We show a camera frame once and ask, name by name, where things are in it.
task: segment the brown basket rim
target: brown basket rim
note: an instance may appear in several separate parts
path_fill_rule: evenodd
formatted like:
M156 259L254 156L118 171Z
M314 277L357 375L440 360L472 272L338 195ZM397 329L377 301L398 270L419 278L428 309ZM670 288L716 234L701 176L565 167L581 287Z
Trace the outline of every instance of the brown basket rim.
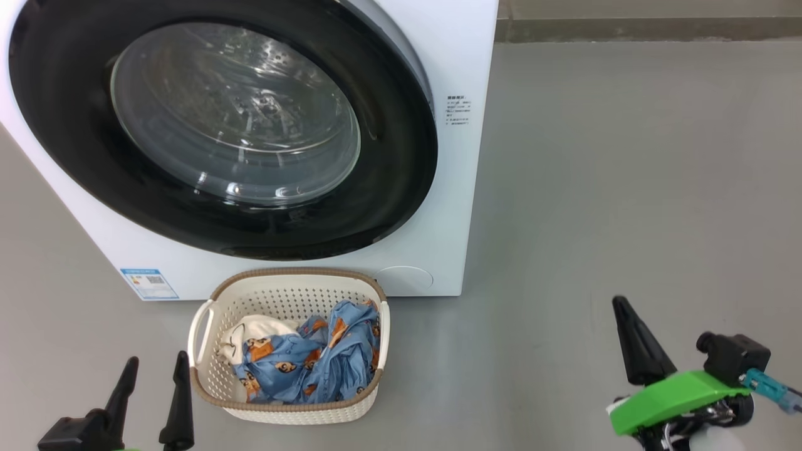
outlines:
M361 280L362 282L367 283L373 289L376 290L376 293L379 293L379 302L383 303L387 301L387 297L384 294L384 290L379 284L371 277L368 277L362 273L356 271L348 271L348 270L334 270L329 268L273 268L267 270L251 270L241 272L240 274L236 274L232 277L226 279L217 289L212 293L210 299L214 302L217 301L217 298L220 297L220 294L225 291L226 288L233 285L235 282L246 278L252 277L263 277L263 276L273 276L273 275L329 275L334 277L345 277L345 278L355 278ZM221 400L216 398L211 393L207 392L206 389L201 384L201 377L198 374L198 370L195 367L189 369L190 379L192 380L192 387L195 388L195 393L200 396L201 399L204 401L216 405L217 407L222 408L232 408L236 410L244 410L249 412L270 412L270 413L286 413L286 412L320 412L326 410L337 410L340 408L349 408L353 405L357 405L365 400L375 389L379 386L379 380L382 378L382 374L384 370L378 369L376 373L373 375L373 380L370 384L368 384L365 389L359 393L357 396L343 401L336 401L331 403L324 403L324 404L284 404L284 405L270 405L270 404L248 404L243 402L236 402L236 401L228 401L228 400Z

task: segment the white plastic basket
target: white plastic basket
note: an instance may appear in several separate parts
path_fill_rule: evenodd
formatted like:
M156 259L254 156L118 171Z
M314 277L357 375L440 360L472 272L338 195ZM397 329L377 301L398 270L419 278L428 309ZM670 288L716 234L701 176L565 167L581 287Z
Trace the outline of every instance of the white plastic basket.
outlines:
M357 303L372 299L379 305L379 367L366 389L353 399L326 404L245 403L245 389L239 379L217 357L223 333L247 315L268 315L301 323L310 315L328 318L343 299ZM201 320L207 313L205 332L196 353ZM189 328L187 352L192 386L198 395L237 418L279 425L326 425L356 420L371 408L389 345L390 307L375 280L344 270L275 269L248 271L223 282L195 314Z

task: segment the gray floor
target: gray floor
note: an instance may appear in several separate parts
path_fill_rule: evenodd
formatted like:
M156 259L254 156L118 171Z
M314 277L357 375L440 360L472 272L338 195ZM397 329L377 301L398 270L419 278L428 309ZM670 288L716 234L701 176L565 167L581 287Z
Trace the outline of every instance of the gray floor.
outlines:
M496 48L464 295L397 299L386 379L353 424L276 427L196 400L199 450L635 450L610 298L681 369L699 333L743 332L802 385L802 44ZM142 359L126 442L159 449L197 303L142 303L2 138L0 430L33 449ZM798 449L759 401L749 449Z

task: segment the white washing machine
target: white washing machine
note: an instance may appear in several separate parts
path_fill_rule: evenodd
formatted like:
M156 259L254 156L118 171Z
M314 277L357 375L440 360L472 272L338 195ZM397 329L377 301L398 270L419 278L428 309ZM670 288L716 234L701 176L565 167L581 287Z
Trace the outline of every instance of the white washing machine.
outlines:
M2 124L142 299L462 290L497 0L4 0Z

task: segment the green bracket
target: green bracket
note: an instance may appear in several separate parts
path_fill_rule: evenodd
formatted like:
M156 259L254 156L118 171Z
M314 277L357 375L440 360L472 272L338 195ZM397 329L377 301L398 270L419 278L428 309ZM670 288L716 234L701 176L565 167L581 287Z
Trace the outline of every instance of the green bracket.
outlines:
M675 416L729 396L748 396L747 388L732 388L704 371L675 374L632 395L610 413L613 429L629 436Z

